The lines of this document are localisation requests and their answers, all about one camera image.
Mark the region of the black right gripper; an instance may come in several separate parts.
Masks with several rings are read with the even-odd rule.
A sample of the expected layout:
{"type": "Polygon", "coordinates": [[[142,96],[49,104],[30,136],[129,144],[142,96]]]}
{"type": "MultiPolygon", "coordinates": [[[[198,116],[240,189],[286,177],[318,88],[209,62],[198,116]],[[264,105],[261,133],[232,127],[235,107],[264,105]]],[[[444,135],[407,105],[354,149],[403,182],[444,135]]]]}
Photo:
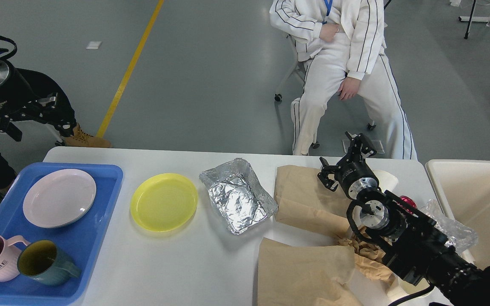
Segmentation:
{"type": "Polygon", "coordinates": [[[366,163],[366,158],[378,151],[365,134],[346,131],[345,135],[350,145],[343,161],[330,165],[327,159],[319,157],[321,168],[317,177],[328,190],[335,192],[340,185],[349,199],[356,200],[363,190],[379,190],[379,179],[366,163]]]}

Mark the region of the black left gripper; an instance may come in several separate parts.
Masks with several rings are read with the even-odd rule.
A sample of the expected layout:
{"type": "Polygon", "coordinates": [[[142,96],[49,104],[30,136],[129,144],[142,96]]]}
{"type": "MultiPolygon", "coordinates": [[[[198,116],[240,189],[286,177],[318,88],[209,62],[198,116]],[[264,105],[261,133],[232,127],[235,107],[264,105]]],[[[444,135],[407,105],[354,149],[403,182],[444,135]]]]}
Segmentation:
{"type": "MultiPolygon", "coordinates": [[[[26,79],[10,62],[0,60],[0,117],[22,109],[27,118],[52,125],[62,137],[74,135],[77,126],[74,109],[64,94],[50,94],[37,99],[26,79]]],[[[22,141],[22,131],[8,118],[0,119],[0,133],[22,141]]]]}

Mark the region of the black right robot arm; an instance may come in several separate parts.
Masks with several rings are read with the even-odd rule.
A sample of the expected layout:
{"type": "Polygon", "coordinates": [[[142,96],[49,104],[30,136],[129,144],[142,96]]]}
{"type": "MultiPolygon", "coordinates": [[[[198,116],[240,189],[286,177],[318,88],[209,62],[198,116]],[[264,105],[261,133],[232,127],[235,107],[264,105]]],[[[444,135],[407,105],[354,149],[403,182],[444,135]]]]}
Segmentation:
{"type": "Polygon", "coordinates": [[[341,187],[350,199],[346,218],[363,242],[385,252],[383,265],[412,285],[425,279],[428,287],[392,302],[393,306],[422,296],[435,287],[455,306],[490,305],[490,266],[479,269],[446,246],[447,235],[436,221],[400,196],[379,186],[379,179],[366,164],[376,155],[364,134],[345,133],[350,141],[346,155],[335,165],[325,158],[317,175],[325,188],[341,187]]]}

